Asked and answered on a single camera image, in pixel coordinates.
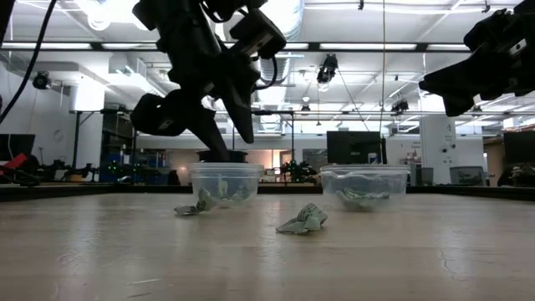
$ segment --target table surface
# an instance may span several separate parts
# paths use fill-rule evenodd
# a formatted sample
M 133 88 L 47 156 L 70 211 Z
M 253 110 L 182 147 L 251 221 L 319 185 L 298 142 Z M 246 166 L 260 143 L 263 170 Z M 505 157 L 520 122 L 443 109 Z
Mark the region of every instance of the table surface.
M 0 203 L 0 300 L 524 300 L 535 203 L 409 195 L 383 212 L 321 196 L 176 217 L 186 195 Z M 275 233 L 309 202 L 308 236 Z

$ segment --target red object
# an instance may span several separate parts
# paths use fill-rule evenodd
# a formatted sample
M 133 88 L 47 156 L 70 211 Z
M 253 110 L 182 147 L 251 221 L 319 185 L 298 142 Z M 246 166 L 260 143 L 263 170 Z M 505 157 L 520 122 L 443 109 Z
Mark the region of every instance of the red object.
M 9 161 L 8 163 L 4 164 L 4 166 L 8 168 L 17 168 L 21 166 L 28 158 L 24 154 L 20 154 L 16 156 L 13 160 Z

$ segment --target black monitor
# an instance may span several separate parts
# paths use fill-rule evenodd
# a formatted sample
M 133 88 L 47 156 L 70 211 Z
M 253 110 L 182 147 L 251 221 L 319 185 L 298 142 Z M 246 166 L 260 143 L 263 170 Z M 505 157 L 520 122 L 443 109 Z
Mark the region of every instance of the black monitor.
M 505 133 L 503 144 L 507 164 L 535 162 L 535 131 Z
M 0 134 L 0 161 L 11 161 L 24 154 L 32 155 L 35 135 Z
M 335 164 L 382 162 L 381 136 L 370 131 L 328 131 L 327 161 Z

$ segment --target crumpled dollar bill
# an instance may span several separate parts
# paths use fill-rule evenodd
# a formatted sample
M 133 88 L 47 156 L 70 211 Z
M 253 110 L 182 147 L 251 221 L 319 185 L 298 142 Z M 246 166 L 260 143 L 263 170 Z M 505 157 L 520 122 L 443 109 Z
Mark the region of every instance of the crumpled dollar bill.
M 278 233 L 303 235 L 310 231 L 318 231 L 326 220 L 327 214 L 310 203 L 301 209 L 296 218 L 292 218 L 276 230 Z
M 346 209 L 357 212 L 372 212 L 376 207 L 381 207 L 390 200 L 388 192 L 365 193 L 344 188 L 343 191 L 336 191 L 335 194 Z
M 239 186 L 236 192 L 229 196 L 228 183 L 220 178 L 217 181 L 217 196 L 212 196 L 204 188 L 199 190 L 198 195 L 199 201 L 195 206 L 177 207 L 175 208 L 176 214 L 183 217 L 198 215 L 201 212 L 210 211 L 215 205 L 221 208 L 230 208 L 246 201 L 252 195 L 252 191 L 246 186 Z

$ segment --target plastic bowl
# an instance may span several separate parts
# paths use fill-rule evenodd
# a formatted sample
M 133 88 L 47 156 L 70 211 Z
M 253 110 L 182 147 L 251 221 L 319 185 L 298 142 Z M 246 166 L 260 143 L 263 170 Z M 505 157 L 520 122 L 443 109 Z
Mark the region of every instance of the plastic bowl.
M 405 195 L 408 166 L 336 165 L 321 168 L 324 196 L 357 212 L 375 211 Z
M 257 196 L 258 179 L 264 166 L 248 163 L 194 163 L 188 165 L 193 194 L 209 197 L 219 207 L 244 205 Z

